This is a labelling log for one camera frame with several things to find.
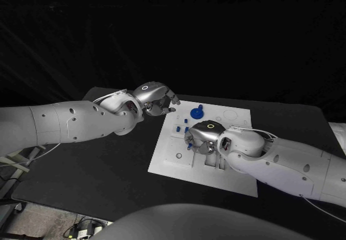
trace white board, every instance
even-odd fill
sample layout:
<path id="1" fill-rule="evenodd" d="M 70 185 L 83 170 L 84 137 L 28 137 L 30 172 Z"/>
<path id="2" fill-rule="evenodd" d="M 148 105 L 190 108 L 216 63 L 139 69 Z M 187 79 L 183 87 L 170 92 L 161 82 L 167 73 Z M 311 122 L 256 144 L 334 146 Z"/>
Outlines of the white board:
<path id="1" fill-rule="evenodd" d="M 203 107 L 201 119 L 193 119 L 191 109 Z M 170 104 L 175 112 L 165 115 L 159 136 L 154 148 L 148 172 L 188 181 L 208 187 L 257 197 L 256 179 L 236 172 L 219 154 L 201 155 L 187 150 L 184 130 L 195 123 L 211 120 L 227 129 L 230 125 L 252 128 L 250 111 L 247 109 L 180 101 Z"/>

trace metal stand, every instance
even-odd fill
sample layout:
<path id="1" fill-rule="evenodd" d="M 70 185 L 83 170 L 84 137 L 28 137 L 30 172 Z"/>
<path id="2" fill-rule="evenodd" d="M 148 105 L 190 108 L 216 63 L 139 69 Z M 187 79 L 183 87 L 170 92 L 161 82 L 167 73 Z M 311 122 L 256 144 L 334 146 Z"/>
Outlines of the metal stand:
<path id="1" fill-rule="evenodd" d="M 18 239 L 18 240 L 43 240 L 43 237 L 33 237 L 33 236 L 25 236 L 24 234 L 18 235 L 18 234 L 2 233 L 2 232 L 0 232 L 0 238 Z"/>

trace blue object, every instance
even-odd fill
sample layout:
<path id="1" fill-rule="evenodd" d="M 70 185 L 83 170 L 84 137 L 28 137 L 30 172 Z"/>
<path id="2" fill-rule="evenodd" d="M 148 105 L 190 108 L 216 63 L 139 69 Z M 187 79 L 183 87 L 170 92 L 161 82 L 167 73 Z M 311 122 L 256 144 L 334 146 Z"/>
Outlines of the blue object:
<path id="1" fill-rule="evenodd" d="M 190 110 L 190 116 L 193 119 L 200 119 L 203 116 L 204 116 L 204 113 L 203 113 L 203 106 L 198 105 L 197 108 L 193 108 Z"/>

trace table surface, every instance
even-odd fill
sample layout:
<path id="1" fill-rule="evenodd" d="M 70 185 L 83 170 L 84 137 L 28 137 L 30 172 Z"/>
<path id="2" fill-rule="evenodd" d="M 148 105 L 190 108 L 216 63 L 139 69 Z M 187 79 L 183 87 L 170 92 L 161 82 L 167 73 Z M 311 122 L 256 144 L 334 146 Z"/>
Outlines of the table surface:
<path id="1" fill-rule="evenodd" d="M 115 89 L 93 87 L 82 100 Z M 177 95 L 184 101 L 250 110 L 252 128 L 301 142 L 344 158 L 321 110 L 314 106 L 204 96 Z M 344 239 L 344 223 L 302 198 L 256 181 L 257 198 L 148 173 L 164 116 L 144 116 L 134 130 L 84 142 L 63 143 L 31 165 L 11 198 L 115 221 L 142 208 L 171 203 L 214 206 L 257 217 L 312 239 Z M 314 201 L 346 219 L 346 209 Z"/>

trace floor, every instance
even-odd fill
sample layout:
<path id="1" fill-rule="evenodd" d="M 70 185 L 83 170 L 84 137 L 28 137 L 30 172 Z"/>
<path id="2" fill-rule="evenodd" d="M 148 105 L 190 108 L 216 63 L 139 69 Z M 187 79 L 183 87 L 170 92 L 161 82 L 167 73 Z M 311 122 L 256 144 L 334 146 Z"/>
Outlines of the floor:
<path id="1" fill-rule="evenodd" d="M 83 216 L 74 213 L 27 203 L 17 215 L 11 214 L 5 221 L 4 233 L 43 237 L 43 240 L 61 240 L 66 229 L 77 223 Z M 80 223 L 80 230 L 86 229 L 87 221 Z"/>

